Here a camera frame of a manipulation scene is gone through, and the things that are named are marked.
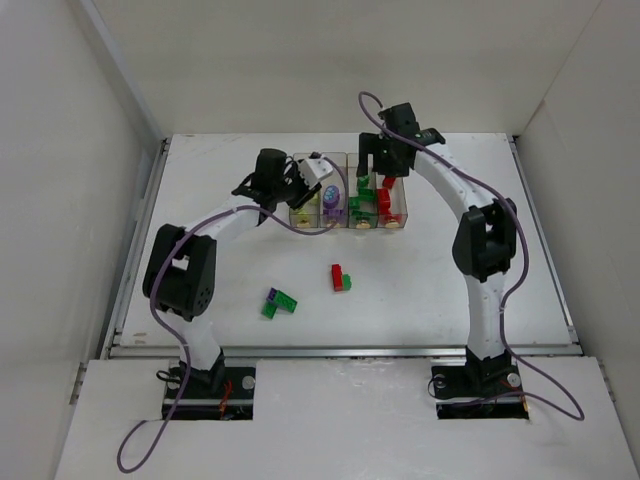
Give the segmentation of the red square lego brick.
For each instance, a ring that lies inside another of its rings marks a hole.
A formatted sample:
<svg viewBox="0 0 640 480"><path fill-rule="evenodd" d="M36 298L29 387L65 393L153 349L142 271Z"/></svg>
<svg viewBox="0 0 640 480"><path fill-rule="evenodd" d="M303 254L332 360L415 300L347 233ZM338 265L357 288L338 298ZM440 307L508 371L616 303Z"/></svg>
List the red square lego brick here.
<svg viewBox="0 0 640 480"><path fill-rule="evenodd" d="M396 180L397 180L397 178L396 178L396 177L388 177L388 176L385 176L385 177L384 177L384 179L383 179L383 181L382 181L382 186L383 186L385 189L392 189L392 188L393 188L393 186L394 186L394 184L395 184L395 182L396 182Z"/></svg>

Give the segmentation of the green square lego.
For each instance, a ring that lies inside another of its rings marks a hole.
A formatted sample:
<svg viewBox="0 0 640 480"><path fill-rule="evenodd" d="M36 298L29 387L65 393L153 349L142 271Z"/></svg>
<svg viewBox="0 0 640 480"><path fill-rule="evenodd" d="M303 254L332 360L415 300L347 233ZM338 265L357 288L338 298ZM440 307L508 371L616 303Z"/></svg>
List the green square lego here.
<svg viewBox="0 0 640 480"><path fill-rule="evenodd" d="M348 201L348 207L350 211L360 211L363 206L363 201L359 197L350 197Z"/></svg>
<svg viewBox="0 0 640 480"><path fill-rule="evenodd" d="M357 189L367 189L370 185L370 176L369 175L364 175L364 176L359 176L356 180L356 186Z"/></svg>

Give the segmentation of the red round lego stack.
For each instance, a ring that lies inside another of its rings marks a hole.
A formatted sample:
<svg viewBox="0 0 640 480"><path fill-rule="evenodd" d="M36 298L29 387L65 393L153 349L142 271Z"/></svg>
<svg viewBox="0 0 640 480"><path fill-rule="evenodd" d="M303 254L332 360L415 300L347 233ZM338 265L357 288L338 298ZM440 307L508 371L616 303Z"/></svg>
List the red round lego stack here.
<svg viewBox="0 0 640 480"><path fill-rule="evenodd" d="M391 214L391 195L388 188L379 188L376 193L378 214L380 216L388 216Z"/></svg>

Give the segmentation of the purple lime lego cluster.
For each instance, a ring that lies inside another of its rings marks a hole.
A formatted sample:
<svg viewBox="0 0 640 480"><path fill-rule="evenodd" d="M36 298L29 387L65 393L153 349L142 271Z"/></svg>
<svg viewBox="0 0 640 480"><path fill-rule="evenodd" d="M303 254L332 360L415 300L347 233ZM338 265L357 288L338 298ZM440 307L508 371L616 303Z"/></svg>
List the purple lime lego cluster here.
<svg viewBox="0 0 640 480"><path fill-rule="evenodd" d="M340 205L341 191L336 185L329 185L322 195L322 206L324 210L334 210Z"/></svg>

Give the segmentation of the green wedge lego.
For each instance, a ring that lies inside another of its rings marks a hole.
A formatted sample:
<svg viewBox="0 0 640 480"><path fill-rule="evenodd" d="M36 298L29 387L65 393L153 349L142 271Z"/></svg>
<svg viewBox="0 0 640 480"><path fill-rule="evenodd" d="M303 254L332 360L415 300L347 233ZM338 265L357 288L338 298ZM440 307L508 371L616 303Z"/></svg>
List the green wedge lego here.
<svg viewBox="0 0 640 480"><path fill-rule="evenodd" d="M353 220L356 224L358 223L372 224L376 222L377 215L372 212L355 209L350 211L350 219Z"/></svg>

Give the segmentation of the green purple lego plate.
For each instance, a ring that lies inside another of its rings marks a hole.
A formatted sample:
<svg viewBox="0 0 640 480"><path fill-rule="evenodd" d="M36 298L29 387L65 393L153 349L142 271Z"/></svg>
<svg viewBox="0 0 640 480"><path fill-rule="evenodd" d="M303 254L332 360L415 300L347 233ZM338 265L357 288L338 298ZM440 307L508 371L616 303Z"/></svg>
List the green purple lego plate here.
<svg viewBox="0 0 640 480"><path fill-rule="evenodd" d="M278 310L294 313L298 302L281 290L271 288L266 296L261 315L273 319Z"/></svg>

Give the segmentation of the red green lego stack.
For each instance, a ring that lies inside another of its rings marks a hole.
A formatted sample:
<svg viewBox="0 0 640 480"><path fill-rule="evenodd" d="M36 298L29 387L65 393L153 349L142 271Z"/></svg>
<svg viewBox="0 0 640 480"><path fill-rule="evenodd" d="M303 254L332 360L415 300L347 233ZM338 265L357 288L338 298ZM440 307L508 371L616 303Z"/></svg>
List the red green lego stack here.
<svg viewBox="0 0 640 480"><path fill-rule="evenodd" d="M351 277L343 272L342 267L339 264L331 265L330 275L334 292L345 292L351 290Z"/></svg>

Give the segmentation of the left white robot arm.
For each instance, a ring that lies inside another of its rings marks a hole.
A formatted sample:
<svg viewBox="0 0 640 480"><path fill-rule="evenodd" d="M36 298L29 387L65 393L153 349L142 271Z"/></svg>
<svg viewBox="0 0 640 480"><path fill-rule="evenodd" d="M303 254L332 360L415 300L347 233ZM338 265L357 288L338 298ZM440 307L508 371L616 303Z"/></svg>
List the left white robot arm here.
<svg viewBox="0 0 640 480"><path fill-rule="evenodd" d="M155 236L143 279L156 323L179 343L180 388L215 393L224 379L224 353L212 325L200 318L215 290L219 251L240 235L274 217L279 204L299 208L334 173L320 153L295 160L265 148L254 171L232 190L221 207L187 226L164 224Z"/></svg>

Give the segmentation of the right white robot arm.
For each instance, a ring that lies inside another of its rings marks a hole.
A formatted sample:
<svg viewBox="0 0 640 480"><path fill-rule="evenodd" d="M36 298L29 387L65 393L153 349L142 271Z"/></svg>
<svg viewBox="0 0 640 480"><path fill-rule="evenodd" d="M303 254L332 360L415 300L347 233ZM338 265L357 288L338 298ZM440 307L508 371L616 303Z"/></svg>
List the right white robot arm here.
<svg viewBox="0 0 640 480"><path fill-rule="evenodd" d="M516 253L516 225L509 212L513 204L446 158L444 137L435 129L421 129L410 104L382 109L371 121L380 131L360 135L358 170L371 169L387 178L416 172L458 222L452 257L467 287L469 337L464 365L433 367L434 396L453 401L498 395L514 371L500 312Z"/></svg>

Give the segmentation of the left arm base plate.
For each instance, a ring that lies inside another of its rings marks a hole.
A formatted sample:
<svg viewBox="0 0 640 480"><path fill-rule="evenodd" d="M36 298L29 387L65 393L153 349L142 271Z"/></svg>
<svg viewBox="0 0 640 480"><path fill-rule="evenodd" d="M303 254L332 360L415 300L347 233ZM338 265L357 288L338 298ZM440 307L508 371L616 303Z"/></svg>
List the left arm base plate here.
<svg viewBox="0 0 640 480"><path fill-rule="evenodd" d="M255 384L256 368L251 366L218 365L213 372L192 369L172 419L251 420Z"/></svg>

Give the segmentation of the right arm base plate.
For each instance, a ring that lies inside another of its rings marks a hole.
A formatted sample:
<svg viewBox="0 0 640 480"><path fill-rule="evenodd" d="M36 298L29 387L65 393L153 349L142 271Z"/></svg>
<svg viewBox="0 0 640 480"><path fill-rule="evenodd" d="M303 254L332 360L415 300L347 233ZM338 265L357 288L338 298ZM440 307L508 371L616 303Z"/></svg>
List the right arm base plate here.
<svg viewBox="0 0 640 480"><path fill-rule="evenodd" d="M507 396L522 391L515 365L484 379L462 365L436 365L431 373L430 394L439 420L529 419L524 398Z"/></svg>

